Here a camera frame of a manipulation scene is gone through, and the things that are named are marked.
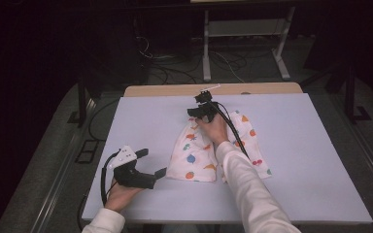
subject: white sleeve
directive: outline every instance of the white sleeve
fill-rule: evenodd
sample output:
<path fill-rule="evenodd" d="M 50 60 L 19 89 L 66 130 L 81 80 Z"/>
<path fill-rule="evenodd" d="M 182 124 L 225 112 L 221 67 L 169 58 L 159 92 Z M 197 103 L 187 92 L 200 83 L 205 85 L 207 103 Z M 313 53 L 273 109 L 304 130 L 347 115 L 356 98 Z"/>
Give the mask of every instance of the white sleeve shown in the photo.
<path fill-rule="evenodd" d="M 84 228 L 83 232 L 119 233 L 124 224 L 125 218 L 122 215 L 115 211 L 102 208 L 98 211 L 92 222 Z"/>
<path fill-rule="evenodd" d="M 217 148 L 226 180 L 235 197 L 247 233 L 300 232 L 271 196 L 250 160 L 229 142 Z"/>

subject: person's left hand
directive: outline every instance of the person's left hand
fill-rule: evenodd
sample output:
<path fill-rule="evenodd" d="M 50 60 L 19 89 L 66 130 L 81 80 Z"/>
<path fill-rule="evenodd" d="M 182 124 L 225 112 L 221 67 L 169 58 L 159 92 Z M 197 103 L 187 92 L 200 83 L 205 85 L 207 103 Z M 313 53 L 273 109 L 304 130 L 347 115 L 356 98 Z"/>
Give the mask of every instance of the person's left hand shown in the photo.
<path fill-rule="evenodd" d="M 121 186 L 115 179 L 112 179 L 111 185 L 113 187 L 110 190 L 108 201 L 105 203 L 105 208 L 118 213 L 132 201 L 138 192 L 144 190 L 139 187 Z"/>

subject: table leg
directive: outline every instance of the table leg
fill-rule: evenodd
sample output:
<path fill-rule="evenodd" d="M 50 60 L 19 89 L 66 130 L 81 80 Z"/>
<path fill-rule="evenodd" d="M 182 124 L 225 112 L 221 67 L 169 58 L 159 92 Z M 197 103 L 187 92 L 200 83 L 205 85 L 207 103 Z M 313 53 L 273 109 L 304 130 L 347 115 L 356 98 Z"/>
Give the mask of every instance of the table leg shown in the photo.
<path fill-rule="evenodd" d="M 202 68 L 204 72 L 204 82 L 211 81 L 211 68 L 210 57 L 208 56 L 208 39 L 209 39 L 209 20 L 208 11 L 205 11 L 205 24 L 204 24 L 204 56 L 202 57 Z"/>
<path fill-rule="evenodd" d="M 284 81 L 288 81 L 290 79 L 290 76 L 289 76 L 289 72 L 287 70 L 286 64 L 284 63 L 284 60 L 281 57 L 281 53 L 283 51 L 284 44 L 286 43 L 287 35 L 289 32 L 289 27 L 290 27 L 294 12 L 295 12 L 295 7 L 289 8 L 286 21 L 281 31 L 280 44 L 277 46 L 275 50 L 272 51 L 274 58 L 275 58 L 275 62 L 277 63 L 278 69 L 280 70 L 280 73 L 281 73 L 281 77 L 283 78 Z"/>

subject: hand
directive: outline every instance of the hand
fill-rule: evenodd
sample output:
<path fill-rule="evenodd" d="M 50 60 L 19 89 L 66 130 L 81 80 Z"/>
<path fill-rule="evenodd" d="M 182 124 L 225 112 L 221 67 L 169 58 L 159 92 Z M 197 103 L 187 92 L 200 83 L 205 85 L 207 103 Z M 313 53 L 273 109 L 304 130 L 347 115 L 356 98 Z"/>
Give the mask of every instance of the hand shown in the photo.
<path fill-rule="evenodd" d="M 111 186 L 110 195 L 107 203 L 105 203 L 105 208 L 118 213 L 132 201 L 138 192 L 144 190 L 139 187 L 121 186 L 115 179 L 112 179 Z"/>
<path fill-rule="evenodd" d="M 213 120 L 209 123 L 204 122 L 202 119 L 197 118 L 195 122 L 201 127 L 206 135 L 215 143 L 216 146 L 228 141 L 226 133 L 226 122 L 220 114 L 216 114 Z"/>

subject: metal frame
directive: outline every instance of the metal frame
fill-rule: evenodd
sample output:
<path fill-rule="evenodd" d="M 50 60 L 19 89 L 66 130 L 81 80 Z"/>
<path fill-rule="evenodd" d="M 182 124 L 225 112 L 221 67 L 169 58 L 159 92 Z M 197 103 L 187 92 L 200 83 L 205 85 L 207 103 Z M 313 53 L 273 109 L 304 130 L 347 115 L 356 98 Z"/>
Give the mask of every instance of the metal frame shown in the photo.
<path fill-rule="evenodd" d="M 284 63 L 281 54 L 284 49 L 284 45 L 287 40 L 289 28 L 292 22 L 292 17 L 295 12 L 295 7 L 290 7 L 288 10 L 287 17 L 284 22 L 283 19 L 272 19 L 278 20 L 276 23 L 282 24 L 280 43 L 277 48 L 272 51 L 275 62 L 280 70 L 281 77 L 284 81 L 290 80 L 290 75 L 286 64 Z M 204 55 L 202 57 L 202 68 L 204 74 L 204 82 L 208 83 L 211 81 L 211 68 L 210 60 L 208 55 L 208 41 L 209 37 L 217 36 L 246 36 L 246 35 L 274 35 L 278 34 L 275 31 L 268 32 L 265 28 L 262 28 L 262 24 L 268 24 L 271 19 L 259 19 L 259 20 L 236 20 L 236 21 L 209 21 L 209 11 L 205 11 L 204 19 Z"/>

